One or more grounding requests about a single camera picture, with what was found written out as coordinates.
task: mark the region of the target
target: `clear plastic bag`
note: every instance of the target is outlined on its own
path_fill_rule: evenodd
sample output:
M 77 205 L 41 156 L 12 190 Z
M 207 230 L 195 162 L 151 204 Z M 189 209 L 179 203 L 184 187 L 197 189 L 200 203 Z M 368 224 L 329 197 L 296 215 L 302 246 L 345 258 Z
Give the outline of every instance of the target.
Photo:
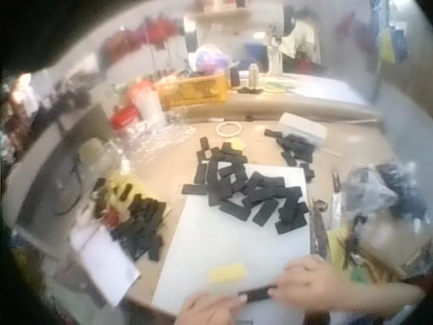
M 353 169 L 342 184 L 342 210 L 348 219 L 391 207 L 397 198 L 373 166 Z
M 165 112 L 166 122 L 162 127 L 155 127 L 151 121 L 129 127 L 125 130 L 127 136 L 114 140 L 119 155 L 130 161 L 134 167 L 138 167 L 189 139 L 196 130 L 184 122 L 185 113 L 186 109 Z
M 397 160 L 376 167 L 388 188 L 396 193 L 398 200 L 390 207 L 394 217 L 421 219 L 426 217 L 426 205 L 415 181 L 415 165 L 402 165 Z

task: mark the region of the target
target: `white paper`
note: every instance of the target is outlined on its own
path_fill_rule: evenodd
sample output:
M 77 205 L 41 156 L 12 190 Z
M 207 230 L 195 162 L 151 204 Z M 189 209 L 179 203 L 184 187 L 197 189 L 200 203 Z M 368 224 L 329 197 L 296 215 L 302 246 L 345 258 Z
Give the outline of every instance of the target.
M 79 256 L 96 287 L 114 307 L 140 275 L 104 226 L 90 238 Z

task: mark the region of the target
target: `finger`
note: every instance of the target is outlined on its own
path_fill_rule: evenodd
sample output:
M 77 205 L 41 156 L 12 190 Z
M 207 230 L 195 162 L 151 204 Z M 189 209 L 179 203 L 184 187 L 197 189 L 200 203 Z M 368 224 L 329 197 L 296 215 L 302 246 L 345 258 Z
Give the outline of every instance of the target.
M 218 305 L 219 303 L 228 299 L 229 297 L 229 295 L 215 295 L 204 297 L 203 299 L 197 301 L 197 303 L 194 305 L 194 309 L 196 311 L 204 311 L 210 309 L 213 306 Z
M 292 269 L 294 267 L 303 267 L 306 270 L 314 271 L 318 269 L 321 266 L 322 263 L 320 263 L 316 258 L 311 257 L 311 255 L 301 257 L 299 259 L 295 259 L 288 263 L 284 269 Z
M 314 274 L 305 271 L 304 269 L 289 269 L 275 279 L 277 286 L 306 285 L 314 278 Z
M 188 309 L 191 309 L 194 307 L 194 305 L 199 301 L 201 298 L 206 296 L 206 292 L 200 291 L 197 293 L 194 293 L 192 296 L 190 296 L 185 302 L 183 303 L 183 306 L 181 308 L 181 311 L 185 311 Z
M 233 316 L 227 309 L 216 310 L 209 320 L 209 325 L 232 325 Z

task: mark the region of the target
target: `black foam piece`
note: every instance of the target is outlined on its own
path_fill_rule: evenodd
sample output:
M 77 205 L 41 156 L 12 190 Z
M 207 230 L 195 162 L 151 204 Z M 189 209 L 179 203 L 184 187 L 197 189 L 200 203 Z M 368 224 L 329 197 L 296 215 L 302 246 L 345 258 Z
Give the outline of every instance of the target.
M 231 184 L 231 191 L 233 194 L 238 193 L 240 190 L 246 187 L 246 182 L 236 179 L 234 183 Z
M 208 184 L 208 205 L 210 207 L 215 207 L 219 205 L 219 203 L 218 183 Z
M 186 195 L 207 195 L 208 187 L 204 184 L 183 184 L 182 194 Z
M 225 154 L 231 154 L 234 156 L 241 156 L 242 155 L 242 150 L 233 149 L 231 147 L 230 142 L 223 142 L 223 145 L 221 146 L 221 151 L 224 152 Z
M 215 159 L 210 159 L 206 181 L 208 184 L 218 183 L 218 162 Z
M 287 166 L 289 167 L 296 167 L 296 159 L 293 158 L 292 154 L 289 151 L 283 151 L 281 153 L 281 155 L 283 156 L 284 160 L 287 163 Z
M 268 198 L 272 198 L 275 195 L 274 188 L 261 188 L 248 193 L 248 198 L 252 203 L 256 201 L 263 201 Z
M 276 288 L 276 286 L 264 286 L 262 288 L 255 288 L 248 291 L 239 292 L 239 296 L 246 295 L 247 303 L 253 303 L 256 301 L 263 301 L 269 299 L 268 290 L 271 288 Z
M 128 184 L 124 187 L 124 190 L 123 190 L 122 194 L 120 195 L 119 200 L 120 200 L 121 202 L 126 201 L 127 198 L 128 198 L 128 196 L 129 196 L 129 193 L 131 193 L 131 190 L 132 190 L 132 189 L 133 189 L 133 184 L 128 183 Z
M 202 164 L 199 162 L 197 165 L 196 176 L 194 176 L 195 184 L 204 184 L 206 180 L 206 172 L 208 170 L 208 164 Z
M 272 131 L 270 129 L 265 129 L 265 135 L 267 137 L 283 137 L 283 133 L 282 132 Z
M 274 200 L 273 198 L 266 200 L 252 219 L 252 222 L 258 224 L 260 227 L 263 227 L 277 207 L 278 201 Z
M 302 213 L 305 214 L 309 211 L 309 208 L 307 207 L 305 202 L 299 202 L 298 205 L 296 206 L 296 213 Z
M 197 151 L 197 160 L 201 163 L 203 160 L 206 160 L 206 155 L 203 150 Z
M 234 204 L 230 201 L 222 201 L 221 204 L 219 205 L 219 209 L 222 212 L 226 212 L 230 215 L 233 215 L 234 217 L 237 217 L 239 220 L 242 221 L 247 221 L 248 217 L 251 214 L 250 209 L 240 207 L 239 205 Z
M 248 195 L 250 192 L 254 191 L 262 178 L 262 174 L 260 174 L 258 171 L 253 172 L 249 180 L 246 182 L 246 187 L 244 188 L 242 193 L 244 195 Z
M 151 243 L 149 247 L 149 259 L 151 261 L 158 262 L 160 260 L 160 249 L 164 244 L 161 235 L 151 237 Z
M 200 145 L 202 147 L 202 150 L 209 150 L 209 141 L 207 137 L 201 137 L 200 138 Z
M 221 161 L 227 161 L 228 163 L 232 163 L 232 164 L 246 164 L 248 163 L 248 159 L 245 156 L 234 156 L 231 154 L 223 154 L 222 153 L 223 158 L 221 159 Z
M 307 161 L 308 163 L 312 163 L 313 162 L 313 156 L 311 154 L 307 154 L 305 152 L 295 151 L 293 157 L 295 159 Z
M 243 198 L 241 200 L 241 202 L 242 202 L 243 206 L 246 207 L 247 209 L 252 209 L 252 208 L 258 206 L 261 202 L 263 202 L 263 200 L 251 202 L 251 200 L 248 197 L 246 197 L 246 198 Z
M 221 178 L 218 184 L 218 195 L 220 200 L 227 200 L 233 196 L 231 191 L 230 176 Z
M 210 152 L 212 152 L 212 157 L 215 160 L 223 160 L 225 158 L 225 154 L 223 154 L 218 147 L 214 147 L 212 149 L 210 149 Z
M 296 204 L 278 209 L 279 219 L 283 223 L 291 223 L 296 212 Z
M 246 181 L 248 179 L 248 176 L 245 172 L 245 166 L 243 166 L 242 164 L 234 164 L 233 168 L 235 169 L 237 181 Z
M 286 183 L 284 181 L 284 177 L 266 177 L 266 176 L 263 176 L 260 179 L 260 181 L 258 182 L 258 185 L 261 187 L 265 187 L 265 186 L 284 187 L 284 186 L 286 186 Z
M 275 188 L 275 197 L 276 198 L 289 198 L 289 197 L 298 197 L 302 196 L 302 190 L 300 186 L 293 186 L 291 188 L 283 188 L 277 187 Z
M 221 177 L 226 177 L 229 176 L 231 174 L 235 173 L 235 168 L 233 165 L 227 166 L 227 167 L 223 167 L 221 169 L 218 170 L 218 173 Z

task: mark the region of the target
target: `tabletop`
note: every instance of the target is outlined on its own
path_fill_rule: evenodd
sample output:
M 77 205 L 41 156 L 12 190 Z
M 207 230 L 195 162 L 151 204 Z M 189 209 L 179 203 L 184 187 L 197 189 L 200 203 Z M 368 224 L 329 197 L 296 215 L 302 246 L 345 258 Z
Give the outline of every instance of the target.
M 266 128 L 277 130 L 277 121 L 240 124 L 242 132 L 238 137 L 246 144 L 244 155 L 248 157 L 249 163 L 286 166 L 285 160 L 281 157 L 282 149 L 276 144 L 275 139 L 263 135 Z M 321 124 L 327 128 L 327 138 L 321 148 L 315 150 L 313 163 L 310 165 L 315 171 L 315 178 L 307 185 L 309 200 L 314 198 L 330 201 L 333 192 L 332 170 L 337 171 L 343 180 L 357 165 L 376 165 L 395 156 L 391 145 L 377 127 L 344 123 Z M 160 230 L 164 238 L 160 261 L 152 262 L 144 255 L 136 262 L 141 277 L 130 287 L 127 297 L 140 305 L 152 306 L 152 298 L 164 260 L 186 200 L 186 197 L 181 195 L 181 188 L 185 183 L 192 183 L 196 172 L 199 139 L 206 136 L 211 148 L 221 147 L 225 141 L 217 135 L 217 125 L 218 123 L 193 124 L 196 132 L 192 137 L 135 171 L 154 194 L 167 202 L 172 209 Z M 328 216 L 324 215 L 323 218 L 326 226 L 329 224 Z

